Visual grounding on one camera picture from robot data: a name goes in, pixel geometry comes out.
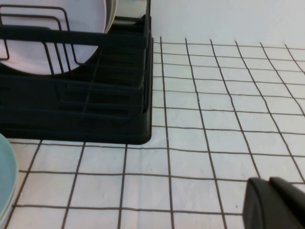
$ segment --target dish rack wire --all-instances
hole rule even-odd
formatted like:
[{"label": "dish rack wire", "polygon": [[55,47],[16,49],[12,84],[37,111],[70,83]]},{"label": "dish rack wire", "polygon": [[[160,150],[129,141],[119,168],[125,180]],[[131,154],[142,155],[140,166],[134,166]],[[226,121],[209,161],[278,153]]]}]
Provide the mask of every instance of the dish rack wire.
[{"label": "dish rack wire", "polygon": [[[143,144],[151,138],[153,38],[151,0],[138,18],[116,17],[108,34],[71,31],[65,9],[47,6],[0,5],[0,42],[43,44],[50,75],[19,72],[0,63],[0,132],[6,137]],[[67,30],[49,15],[1,13],[3,8],[61,10]],[[3,17],[55,20],[58,30],[5,25]],[[47,44],[54,44],[61,69],[54,69]],[[64,49],[61,58],[58,45]],[[71,70],[66,47],[73,50]],[[86,62],[77,61],[74,45],[98,46]],[[68,66],[64,72],[63,61]]]}]

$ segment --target white wall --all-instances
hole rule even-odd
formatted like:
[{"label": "white wall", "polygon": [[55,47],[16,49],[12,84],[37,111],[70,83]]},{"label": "white wall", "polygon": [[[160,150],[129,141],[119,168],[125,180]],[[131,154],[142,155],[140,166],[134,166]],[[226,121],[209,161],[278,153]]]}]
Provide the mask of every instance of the white wall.
[{"label": "white wall", "polygon": [[154,35],[305,44],[305,0],[152,0]]}]

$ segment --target stacked plates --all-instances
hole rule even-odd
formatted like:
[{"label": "stacked plates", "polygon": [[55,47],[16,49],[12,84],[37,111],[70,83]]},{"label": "stacked plates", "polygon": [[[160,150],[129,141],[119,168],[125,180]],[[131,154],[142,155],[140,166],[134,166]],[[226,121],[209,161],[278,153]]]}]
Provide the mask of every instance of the stacked plates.
[{"label": "stacked plates", "polygon": [[0,134],[0,229],[9,217],[17,195],[18,167],[8,140]]},{"label": "stacked plates", "polygon": [[[39,26],[52,30],[106,33],[113,24],[117,0],[0,0],[3,25]],[[51,74],[46,47],[54,74],[68,72],[85,63],[97,50],[96,46],[72,46],[38,42],[0,41],[1,63],[15,70],[39,75]]]}]

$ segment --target white countertop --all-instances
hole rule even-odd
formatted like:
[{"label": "white countertop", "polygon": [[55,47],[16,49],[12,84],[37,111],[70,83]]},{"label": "white countertop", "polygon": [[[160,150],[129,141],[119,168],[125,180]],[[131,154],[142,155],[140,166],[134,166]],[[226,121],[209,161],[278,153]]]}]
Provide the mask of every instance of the white countertop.
[{"label": "white countertop", "polygon": [[154,41],[151,141],[10,139],[8,229],[242,229],[248,178],[305,190],[305,50]]}]

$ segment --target white tile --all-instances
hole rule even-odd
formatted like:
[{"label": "white tile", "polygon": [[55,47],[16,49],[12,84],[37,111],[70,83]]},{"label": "white tile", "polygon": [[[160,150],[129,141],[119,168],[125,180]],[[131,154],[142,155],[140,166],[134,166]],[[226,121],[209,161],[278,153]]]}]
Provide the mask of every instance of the white tile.
[{"label": "white tile", "polygon": [[78,175],[71,206],[107,208],[120,206],[122,176]]},{"label": "white tile", "polygon": [[277,131],[274,121],[269,114],[237,113],[243,130]]},{"label": "white tile", "polygon": [[166,107],[198,109],[196,93],[166,92]]},{"label": "white tile", "polygon": [[215,152],[247,153],[248,148],[242,132],[207,130],[210,150]]},{"label": "white tile", "polygon": [[292,155],[305,156],[305,135],[283,134]]},{"label": "white tile", "polygon": [[284,84],[256,83],[260,92],[264,96],[286,96],[291,97]]},{"label": "white tile", "polygon": [[22,183],[24,181],[25,176],[26,176],[26,173],[19,172],[19,175],[18,175],[18,185],[17,185],[17,193],[19,193],[19,191],[20,191],[20,188],[22,186]]},{"label": "white tile", "polygon": [[292,98],[265,97],[271,113],[302,114],[298,104]]},{"label": "white tile", "polygon": [[153,90],[163,91],[163,78],[162,77],[154,77],[152,83]]},{"label": "white tile", "polygon": [[74,175],[30,173],[18,204],[67,206]]},{"label": "white tile", "polygon": [[250,70],[253,79],[256,82],[266,82],[266,83],[281,83],[280,77],[278,77],[276,71],[270,70]]},{"label": "white tile", "polygon": [[244,59],[249,69],[274,70],[268,60]]},{"label": "white tile", "polygon": [[187,55],[186,44],[162,44],[162,53]]},{"label": "white tile", "polygon": [[168,128],[169,147],[194,151],[206,151],[203,130]]},{"label": "white tile", "polygon": [[134,148],[166,148],[166,130],[165,127],[153,127],[152,137],[149,142],[143,145],[128,145]]},{"label": "white tile", "polygon": [[153,52],[161,52],[161,45],[160,43],[153,43]]},{"label": "white tile", "polygon": [[294,98],[305,99],[305,85],[287,85],[287,87]]},{"label": "white tile", "polygon": [[242,213],[246,182],[218,181],[221,202],[225,213]]},{"label": "white tile", "polygon": [[305,118],[303,116],[274,114],[281,132],[305,134]]},{"label": "white tile", "polygon": [[272,65],[276,70],[280,71],[300,71],[294,61],[275,61],[271,60]]},{"label": "white tile", "polygon": [[152,92],[152,106],[154,107],[164,107],[164,95],[163,92],[153,91]]},{"label": "white tile", "polygon": [[167,212],[122,211],[121,229],[169,229],[171,214]]},{"label": "white tile", "polygon": [[247,69],[222,68],[225,80],[238,80],[252,82],[251,76]]},{"label": "white tile", "polygon": [[301,68],[301,71],[305,71],[305,62],[300,62],[300,61],[297,61],[296,62],[298,64],[298,66]]},{"label": "white tile", "polygon": [[117,174],[123,172],[124,148],[85,147],[79,172]]},{"label": "white tile", "polygon": [[153,54],[153,63],[162,63],[161,54]]},{"label": "white tile", "polygon": [[163,54],[162,57],[163,63],[190,65],[188,56]]},{"label": "white tile", "polygon": [[71,145],[71,146],[82,146],[83,142],[67,142],[67,141],[52,141],[52,140],[43,140],[42,144],[47,145]]},{"label": "white tile", "polygon": [[163,108],[152,108],[152,125],[165,126],[165,113]]},{"label": "white tile", "polygon": [[28,170],[37,150],[37,145],[11,144],[17,158],[18,169]]},{"label": "white tile", "polygon": [[293,185],[293,186],[295,186],[296,188],[298,188],[299,190],[301,190],[302,192],[305,193],[305,185],[296,184],[296,185]]},{"label": "white tile", "polygon": [[40,146],[32,171],[75,172],[81,146]]},{"label": "white tile", "polygon": [[224,229],[222,216],[174,213],[174,222],[176,229]]},{"label": "white tile", "polygon": [[269,59],[292,60],[287,49],[264,48]]},{"label": "white tile", "polygon": [[185,38],[183,36],[165,36],[160,38],[162,45],[165,43],[173,44],[185,44]]},{"label": "white tile", "polygon": [[227,94],[224,83],[216,80],[195,80],[197,92]]},{"label": "white tile", "polygon": [[302,72],[284,72],[280,71],[278,72],[281,76],[282,80],[285,83],[299,83],[299,84],[305,84],[305,75]]},{"label": "white tile", "polygon": [[266,59],[264,50],[261,47],[239,47],[243,58],[263,58]]},{"label": "white tile", "polygon": [[213,180],[172,178],[172,190],[174,210],[220,212]]},{"label": "white tile", "polygon": [[123,207],[169,210],[168,178],[125,176]]},{"label": "white tile", "polygon": [[217,178],[247,180],[257,177],[250,155],[212,154]]},{"label": "white tile", "polygon": [[172,176],[213,178],[208,153],[170,150]]},{"label": "white tile", "polygon": [[8,229],[60,229],[66,209],[15,208]]},{"label": "white tile", "polygon": [[169,127],[202,128],[199,110],[166,109]]},{"label": "white tile", "polygon": [[305,177],[305,158],[304,157],[295,157],[295,162],[297,163],[297,166],[299,167],[302,176]]},{"label": "white tile", "polygon": [[118,210],[69,209],[65,229],[116,229]]},{"label": "white tile", "polygon": [[240,57],[238,49],[236,46],[214,46],[215,55],[219,56],[227,56],[227,57]]},{"label": "white tile", "polygon": [[219,68],[193,66],[195,79],[222,80]]},{"label": "white tile", "polygon": [[229,95],[225,94],[199,94],[201,109],[232,111]]},{"label": "white tile", "polygon": [[217,57],[221,68],[246,68],[241,58]]},{"label": "white tile", "polygon": [[207,66],[207,67],[217,67],[217,62],[214,57],[210,56],[190,56],[192,65],[195,66]]},{"label": "white tile", "polygon": [[288,155],[287,147],[279,134],[245,133],[254,154]]},{"label": "white tile", "polygon": [[305,61],[305,50],[289,49],[289,51],[296,61]]},{"label": "white tile", "polygon": [[192,79],[192,71],[190,66],[164,64],[163,71],[165,77]]},{"label": "white tile", "polygon": [[195,92],[194,81],[191,79],[164,79],[165,90],[177,92]]},{"label": "white tile", "polygon": [[207,129],[240,130],[234,112],[202,111],[203,121]]},{"label": "white tile", "polygon": [[302,110],[305,112],[305,99],[296,99]]},{"label": "white tile", "polygon": [[38,144],[40,140],[35,139],[20,139],[20,138],[7,138],[10,143],[18,142],[18,143],[33,143]]},{"label": "white tile", "polygon": [[252,82],[226,82],[231,94],[259,95],[259,92]]},{"label": "white tile", "polygon": [[228,229],[244,229],[242,216],[225,216]]},{"label": "white tile", "polygon": [[253,157],[262,179],[269,180],[269,177],[281,177],[288,182],[302,182],[291,157],[260,155]]},{"label": "white tile", "polygon": [[232,95],[232,99],[236,111],[268,112],[262,97]]},{"label": "white tile", "polygon": [[188,44],[187,48],[190,55],[206,55],[214,56],[212,46],[208,45],[198,45],[198,44]]},{"label": "white tile", "polygon": [[126,173],[168,175],[166,149],[128,149]]}]

